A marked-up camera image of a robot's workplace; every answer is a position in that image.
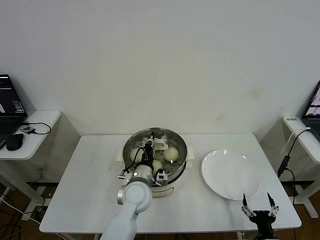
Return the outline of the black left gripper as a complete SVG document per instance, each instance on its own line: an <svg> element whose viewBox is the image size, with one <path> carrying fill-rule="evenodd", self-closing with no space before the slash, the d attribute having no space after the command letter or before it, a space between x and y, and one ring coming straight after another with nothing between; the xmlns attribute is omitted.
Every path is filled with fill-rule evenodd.
<svg viewBox="0 0 320 240"><path fill-rule="evenodd" d="M155 133L152 131L149 137L145 140L143 146L143 154L141 156L140 163L143 165L151 166L154 161L154 141L155 141Z"/></svg>

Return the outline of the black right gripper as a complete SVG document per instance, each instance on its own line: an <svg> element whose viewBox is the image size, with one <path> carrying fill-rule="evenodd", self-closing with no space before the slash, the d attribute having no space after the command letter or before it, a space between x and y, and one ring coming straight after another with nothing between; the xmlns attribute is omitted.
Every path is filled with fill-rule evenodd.
<svg viewBox="0 0 320 240"><path fill-rule="evenodd" d="M279 211L279 206L275 204L274 199L270 193L267 193L270 204L270 210L254 210L248 207L246 195L243 193L242 212L249 217L249 220L256 224L259 233L273 233L272 223L276 220L276 215Z"/></svg>

